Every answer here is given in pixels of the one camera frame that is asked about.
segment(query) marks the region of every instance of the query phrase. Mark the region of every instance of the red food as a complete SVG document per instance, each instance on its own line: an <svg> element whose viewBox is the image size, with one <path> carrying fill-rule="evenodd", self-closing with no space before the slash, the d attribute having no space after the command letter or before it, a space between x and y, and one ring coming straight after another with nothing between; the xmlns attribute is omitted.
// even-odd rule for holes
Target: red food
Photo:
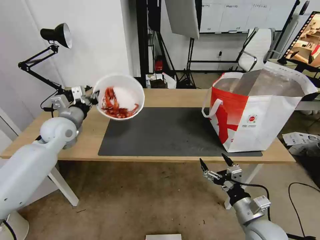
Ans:
<svg viewBox="0 0 320 240"><path fill-rule="evenodd" d="M133 116L139 105L135 103L135 108L128 111L127 108L120 108L116 95L114 94L113 87L108 87L105 91L104 98L102 99L102 110L105 114L115 118L127 118Z"/></svg>

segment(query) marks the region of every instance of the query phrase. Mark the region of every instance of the office chair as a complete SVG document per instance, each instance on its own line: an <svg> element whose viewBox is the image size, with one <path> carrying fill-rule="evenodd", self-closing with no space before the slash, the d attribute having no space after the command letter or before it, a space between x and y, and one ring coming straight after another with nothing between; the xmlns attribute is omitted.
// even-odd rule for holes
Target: office chair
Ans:
<svg viewBox="0 0 320 240"><path fill-rule="evenodd" d="M274 29L249 29L248 38L237 58L239 66L246 72L262 69L269 52L278 53L270 49L273 40Z"/></svg>

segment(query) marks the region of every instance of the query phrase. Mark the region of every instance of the white bowl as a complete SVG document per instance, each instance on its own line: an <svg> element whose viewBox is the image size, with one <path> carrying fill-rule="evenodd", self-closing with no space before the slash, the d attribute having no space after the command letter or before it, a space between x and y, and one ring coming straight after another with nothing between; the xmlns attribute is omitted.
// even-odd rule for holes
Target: white bowl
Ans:
<svg viewBox="0 0 320 240"><path fill-rule="evenodd" d="M106 114L102 109L102 100L105 95L107 87L114 87L114 92L119 103L119 107L127 108L128 111L132 111L135 107L135 103L139 105L135 114L127 118L115 118ZM104 116L116 121L124 121L136 116L144 105L144 91L141 84L133 77L127 75L107 75L97 81L93 88L93 92L100 90L98 97L98 111Z"/></svg>

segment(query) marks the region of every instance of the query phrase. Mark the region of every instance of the black desk mat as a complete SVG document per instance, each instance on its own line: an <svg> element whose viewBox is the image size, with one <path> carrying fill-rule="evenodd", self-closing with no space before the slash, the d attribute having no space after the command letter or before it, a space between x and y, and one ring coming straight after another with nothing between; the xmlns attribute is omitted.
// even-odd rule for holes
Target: black desk mat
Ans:
<svg viewBox="0 0 320 240"><path fill-rule="evenodd" d="M262 156L227 153L201 108L145 107L127 121L110 120L99 156Z"/></svg>

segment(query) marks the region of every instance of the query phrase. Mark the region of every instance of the white plastic bag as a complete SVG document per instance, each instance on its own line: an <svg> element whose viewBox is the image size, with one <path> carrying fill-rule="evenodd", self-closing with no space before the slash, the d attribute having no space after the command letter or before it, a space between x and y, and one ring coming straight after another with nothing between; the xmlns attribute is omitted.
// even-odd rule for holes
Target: white plastic bag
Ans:
<svg viewBox="0 0 320 240"><path fill-rule="evenodd" d="M206 99L202 113L228 152L263 151L301 98L314 92L317 88L302 73L267 62L262 70L223 74L207 93L209 114L204 113Z"/></svg>

